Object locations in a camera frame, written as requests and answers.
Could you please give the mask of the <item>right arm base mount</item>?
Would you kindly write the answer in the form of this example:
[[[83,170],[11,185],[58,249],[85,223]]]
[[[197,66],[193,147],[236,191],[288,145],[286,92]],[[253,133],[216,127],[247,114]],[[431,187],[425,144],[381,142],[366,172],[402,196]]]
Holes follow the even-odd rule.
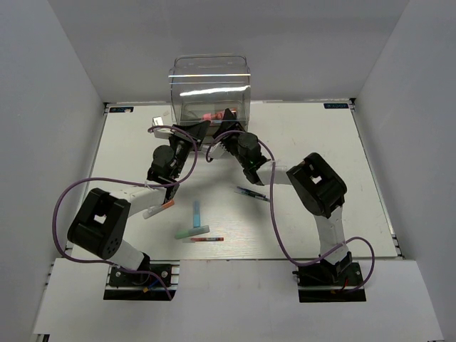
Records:
[[[300,303],[348,303],[365,302],[363,287],[353,290],[363,282],[363,275],[358,262],[353,262],[337,280],[325,274],[318,264],[298,267],[292,271],[297,280]]]

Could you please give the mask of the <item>pink capped marker tube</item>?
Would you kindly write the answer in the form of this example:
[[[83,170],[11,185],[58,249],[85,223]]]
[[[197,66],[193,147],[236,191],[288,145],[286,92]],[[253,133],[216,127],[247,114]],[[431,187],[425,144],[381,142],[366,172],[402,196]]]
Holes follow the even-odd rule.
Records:
[[[237,109],[236,108],[230,108],[230,110],[233,113],[237,114]],[[224,110],[215,111],[213,113],[205,113],[205,114],[202,115],[202,117],[199,120],[200,121],[210,121],[210,122],[216,122],[216,121],[222,122],[224,111],[225,111],[225,109]]]

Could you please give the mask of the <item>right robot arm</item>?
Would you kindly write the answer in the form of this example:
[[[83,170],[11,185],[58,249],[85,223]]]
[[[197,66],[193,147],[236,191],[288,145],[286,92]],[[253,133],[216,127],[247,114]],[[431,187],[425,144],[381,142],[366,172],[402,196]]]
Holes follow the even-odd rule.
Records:
[[[253,185],[269,186],[271,222],[284,256],[299,268],[313,267],[321,275],[322,284],[338,284],[348,274],[352,254],[345,243],[342,209],[347,186],[333,168],[316,152],[293,167],[279,167],[273,156],[261,153],[261,141],[248,133],[237,115],[225,109],[215,118],[222,121],[214,134],[213,145],[207,154],[208,162],[217,159],[218,149],[229,152],[241,165],[247,180]],[[317,261],[300,263],[292,259],[279,235],[274,214],[274,185],[291,185],[303,206],[313,215],[320,252]]]

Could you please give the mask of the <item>clear acrylic drawer organizer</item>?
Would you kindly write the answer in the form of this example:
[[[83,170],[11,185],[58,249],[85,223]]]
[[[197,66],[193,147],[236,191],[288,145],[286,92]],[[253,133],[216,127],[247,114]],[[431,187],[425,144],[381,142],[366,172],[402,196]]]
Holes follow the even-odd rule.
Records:
[[[223,53],[177,57],[168,75],[174,123],[190,125],[205,113],[236,108],[238,121],[247,126],[250,78],[245,56]]]

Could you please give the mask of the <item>green pen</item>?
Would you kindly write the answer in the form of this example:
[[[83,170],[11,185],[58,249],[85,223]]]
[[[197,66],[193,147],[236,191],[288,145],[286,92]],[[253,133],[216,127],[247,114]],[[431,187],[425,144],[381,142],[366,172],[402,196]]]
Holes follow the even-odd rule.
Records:
[[[270,199],[266,195],[260,194],[260,193],[255,192],[255,191],[251,191],[251,190],[248,190],[248,189],[237,187],[235,189],[235,192],[240,194],[240,195],[252,197],[252,198],[264,201],[264,202],[270,202]]]

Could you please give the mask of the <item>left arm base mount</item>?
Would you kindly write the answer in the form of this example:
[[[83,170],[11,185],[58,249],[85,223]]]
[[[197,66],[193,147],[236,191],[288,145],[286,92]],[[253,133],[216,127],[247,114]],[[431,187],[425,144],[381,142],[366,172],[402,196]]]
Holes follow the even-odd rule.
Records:
[[[106,301],[170,301],[176,291],[180,274],[179,261],[152,261],[148,274],[130,274],[117,266],[109,268],[103,299]]]

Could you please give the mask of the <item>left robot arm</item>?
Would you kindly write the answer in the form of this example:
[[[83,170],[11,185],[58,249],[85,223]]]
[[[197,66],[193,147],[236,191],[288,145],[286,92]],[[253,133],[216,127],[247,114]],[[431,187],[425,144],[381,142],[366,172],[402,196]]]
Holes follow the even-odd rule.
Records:
[[[134,284],[144,284],[150,278],[150,258],[123,239],[128,218],[173,199],[180,186],[177,178],[190,152],[199,150],[209,126],[208,120],[169,126],[169,144],[154,150],[147,171],[146,181],[153,183],[127,182],[128,188],[117,192],[92,189],[68,229],[68,240],[102,262],[126,269]]]

